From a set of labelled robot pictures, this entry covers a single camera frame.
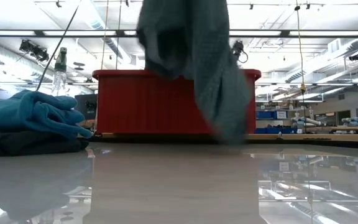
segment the ceiling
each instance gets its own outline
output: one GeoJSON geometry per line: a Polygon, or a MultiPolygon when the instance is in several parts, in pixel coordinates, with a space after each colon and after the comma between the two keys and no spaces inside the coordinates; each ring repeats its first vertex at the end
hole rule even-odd
{"type": "MultiPolygon", "coordinates": [[[[61,0],[59,1],[61,7],[58,7],[56,0],[0,0],[0,30],[64,30],[78,2],[79,0],[61,0]]],[[[248,0],[227,0],[231,29],[297,30],[298,20],[294,11],[296,0],[259,0],[257,2],[256,4],[255,1],[248,0]]],[[[306,1],[299,0],[299,4],[301,4],[299,28],[301,30],[358,30],[358,0],[331,0],[329,3],[327,1],[310,0],[307,2],[310,3],[309,9],[306,9],[306,1]]],[[[126,6],[125,0],[109,0],[109,2],[107,0],[83,0],[70,26],[70,30],[90,30],[90,17],[98,18],[103,23],[103,27],[107,18],[107,29],[133,30],[136,29],[141,7],[142,1],[135,0],[131,0],[129,6],[126,6]]],[[[19,50],[23,39],[29,39],[31,42],[46,48],[49,54],[52,54],[59,41],[59,38],[0,37],[0,48],[2,49],[0,49],[0,54],[6,56],[8,53],[14,53],[18,57],[22,57],[17,59],[17,63],[27,62],[28,60],[31,63],[36,62],[34,58],[29,55],[23,55],[19,50]]],[[[307,68],[308,61],[319,55],[324,55],[328,51],[328,44],[335,39],[302,39],[301,47],[299,40],[296,38],[231,37],[230,44],[233,44],[236,40],[243,41],[244,50],[249,56],[248,61],[241,65],[242,68],[261,70],[263,75],[258,81],[259,83],[281,83],[285,82],[291,76],[291,72],[295,72],[300,66],[300,49],[307,68]]],[[[61,46],[68,49],[69,80],[74,83],[83,83],[88,78],[91,78],[94,70],[98,69],[143,69],[144,51],[137,39],[125,37],[118,38],[116,41],[122,47],[122,52],[128,55],[130,62],[122,63],[117,60],[114,52],[103,43],[102,39],[64,39],[61,46]],[[73,62],[85,64],[82,67],[83,70],[74,70],[76,66],[73,65],[73,62]]],[[[309,71],[305,74],[305,82],[318,82],[322,78],[348,69],[349,65],[358,63],[358,61],[348,61],[347,65],[345,65],[345,61],[342,55],[329,62],[325,61],[327,63],[313,62],[322,66],[314,66],[314,68],[309,66],[309,71]]],[[[37,69],[41,69],[41,66],[45,66],[45,64],[37,65],[35,63],[34,67],[39,66],[40,68],[37,69]]],[[[15,74],[15,78],[25,80],[18,74],[15,74]]],[[[301,81],[298,78],[292,82],[300,83],[301,81]]],[[[81,89],[76,93],[87,93],[86,90],[97,90],[97,85],[82,85],[78,86],[78,88],[81,89]]],[[[257,86],[257,89],[259,89],[257,90],[257,95],[270,94],[271,99],[274,99],[274,94],[279,95],[282,93],[281,90],[270,85],[257,86]]]]}

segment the spray bottle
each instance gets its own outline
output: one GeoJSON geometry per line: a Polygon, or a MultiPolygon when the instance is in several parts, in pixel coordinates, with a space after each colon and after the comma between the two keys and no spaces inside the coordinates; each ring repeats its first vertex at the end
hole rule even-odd
{"type": "Polygon", "coordinates": [[[53,74],[52,96],[66,95],[66,62],[67,48],[61,47],[56,59],[55,73],[53,74]]]}

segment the red plastic bin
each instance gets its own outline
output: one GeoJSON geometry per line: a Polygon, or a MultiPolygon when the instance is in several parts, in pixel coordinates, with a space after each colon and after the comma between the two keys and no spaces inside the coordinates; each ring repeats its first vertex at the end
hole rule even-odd
{"type": "MultiPolygon", "coordinates": [[[[261,76],[253,69],[244,74],[252,84],[261,76]]],[[[195,104],[192,80],[166,80],[148,70],[96,70],[93,77],[99,80],[98,133],[211,133],[195,104]]],[[[254,99],[249,105],[248,133],[256,127],[254,99]]]]}

